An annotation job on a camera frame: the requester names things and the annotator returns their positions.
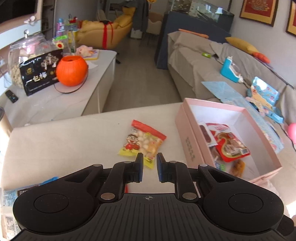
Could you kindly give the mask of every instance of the cartoon boy logo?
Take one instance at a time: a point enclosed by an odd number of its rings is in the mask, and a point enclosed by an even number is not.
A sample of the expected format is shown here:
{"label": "cartoon boy logo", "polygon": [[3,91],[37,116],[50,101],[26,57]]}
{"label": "cartoon boy logo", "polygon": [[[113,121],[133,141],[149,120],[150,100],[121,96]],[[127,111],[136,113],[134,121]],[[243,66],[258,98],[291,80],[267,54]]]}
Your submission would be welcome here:
{"label": "cartoon boy logo", "polygon": [[138,137],[136,135],[129,134],[126,140],[128,143],[125,144],[125,146],[124,146],[125,149],[127,149],[127,150],[132,150],[132,149],[139,150],[140,149],[140,146],[138,145]]}

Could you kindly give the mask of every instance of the white countertop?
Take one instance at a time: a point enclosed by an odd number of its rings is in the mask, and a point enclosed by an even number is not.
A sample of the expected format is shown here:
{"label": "white countertop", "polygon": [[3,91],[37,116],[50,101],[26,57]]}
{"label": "white countertop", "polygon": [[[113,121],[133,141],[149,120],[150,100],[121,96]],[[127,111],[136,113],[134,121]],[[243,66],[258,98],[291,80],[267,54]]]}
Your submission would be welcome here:
{"label": "white countertop", "polygon": [[[5,94],[2,94],[0,106],[4,108],[13,128],[24,126],[27,123],[37,124],[81,116],[93,91],[115,57],[116,52],[114,51],[100,50],[99,58],[90,61],[89,75],[85,84],[74,93],[59,93],[51,85],[31,96],[26,96],[23,89],[12,85],[9,89],[19,100],[13,104]],[[55,86],[62,92],[70,92],[78,88],[77,86],[66,87],[61,83]]]}
{"label": "white countertop", "polygon": [[[4,159],[1,187],[5,190],[63,177],[93,164],[111,168],[135,157],[119,156],[133,119],[167,136],[158,149],[166,161],[185,162],[175,124],[180,103],[120,110],[51,121],[13,130]],[[144,167],[143,181],[130,183],[132,193],[172,193],[174,184],[160,183],[156,165]]]}

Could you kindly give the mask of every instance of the picture frame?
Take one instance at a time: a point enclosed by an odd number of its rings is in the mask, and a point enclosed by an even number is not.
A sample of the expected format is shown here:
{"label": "picture frame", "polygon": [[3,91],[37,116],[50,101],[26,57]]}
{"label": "picture frame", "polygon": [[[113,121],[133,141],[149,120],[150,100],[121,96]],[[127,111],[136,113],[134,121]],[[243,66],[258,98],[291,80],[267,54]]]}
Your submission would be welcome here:
{"label": "picture frame", "polygon": [[291,1],[286,32],[296,37],[296,3]]}
{"label": "picture frame", "polygon": [[244,0],[239,17],[273,27],[278,4],[279,0]]}

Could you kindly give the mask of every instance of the pink balloon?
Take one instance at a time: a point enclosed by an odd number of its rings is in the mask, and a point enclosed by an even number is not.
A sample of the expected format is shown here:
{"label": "pink balloon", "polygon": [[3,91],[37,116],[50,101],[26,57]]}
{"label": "pink balloon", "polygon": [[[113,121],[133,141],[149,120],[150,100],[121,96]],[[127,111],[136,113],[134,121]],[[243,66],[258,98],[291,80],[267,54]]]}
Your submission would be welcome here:
{"label": "pink balloon", "polygon": [[296,123],[292,123],[288,128],[288,135],[291,140],[296,144]]}

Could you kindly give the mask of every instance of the red ribbon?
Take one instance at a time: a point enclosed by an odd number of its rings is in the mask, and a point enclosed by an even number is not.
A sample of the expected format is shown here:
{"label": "red ribbon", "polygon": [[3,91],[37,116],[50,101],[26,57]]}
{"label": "red ribbon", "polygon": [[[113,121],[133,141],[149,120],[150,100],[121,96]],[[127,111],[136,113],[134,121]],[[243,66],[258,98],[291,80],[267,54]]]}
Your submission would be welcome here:
{"label": "red ribbon", "polygon": [[108,24],[111,25],[111,43],[113,41],[113,26],[112,26],[112,22],[108,22],[107,24],[104,24],[103,43],[102,43],[103,49],[107,49],[107,26],[108,26]]}

